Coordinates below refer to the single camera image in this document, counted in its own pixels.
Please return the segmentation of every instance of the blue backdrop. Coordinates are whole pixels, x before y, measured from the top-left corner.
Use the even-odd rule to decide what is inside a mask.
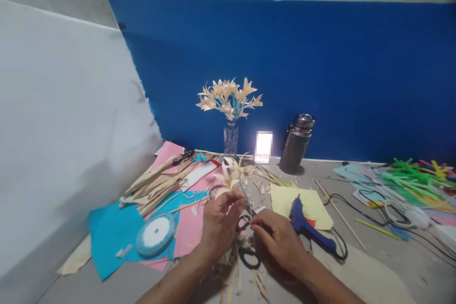
[[[277,144],[315,116],[306,158],[453,162],[456,4],[274,0],[109,0],[164,139],[223,150],[224,115],[197,93],[244,76],[263,107],[241,118]]]

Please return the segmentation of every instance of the hand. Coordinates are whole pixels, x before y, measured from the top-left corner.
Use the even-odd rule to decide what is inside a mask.
[[[264,209],[252,218],[250,225],[278,263],[297,277],[302,272],[308,254],[290,221],[272,210]]]
[[[247,200],[237,191],[224,192],[204,206],[199,247],[210,262],[216,263],[231,247],[239,216],[245,208]]]

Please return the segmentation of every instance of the glass vase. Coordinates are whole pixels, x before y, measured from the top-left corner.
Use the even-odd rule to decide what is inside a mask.
[[[230,157],[235,157],[238,153],[239,127],[235,121],[228,121],[223,129],[223,142],[225,144],[224,153]]]

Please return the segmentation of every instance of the thermos lid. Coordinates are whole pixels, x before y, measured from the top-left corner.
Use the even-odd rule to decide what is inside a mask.
[[[315,119],[310,114],[296,114],[293,122],[293,126],[303,128],[303,129],[311,129],[315,123]]]

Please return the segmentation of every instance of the cream paper flower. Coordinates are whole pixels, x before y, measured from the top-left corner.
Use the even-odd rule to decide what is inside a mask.
[[[212,81],[212,86],[203,87],[203,91],[199,93],[200,103],[196,104],[203,111],[217,109],[225,114],[228,120],[236,121],[240,117],[247,118],[248,113],[244,112],[246,108],[261,107],[263,103],[259,97],[248,100],[247,96],[257,91],[252,87],[252,81],[248,81],[247,77],[244,78],[244,86],[240,89],[240,85],[230,80]]]

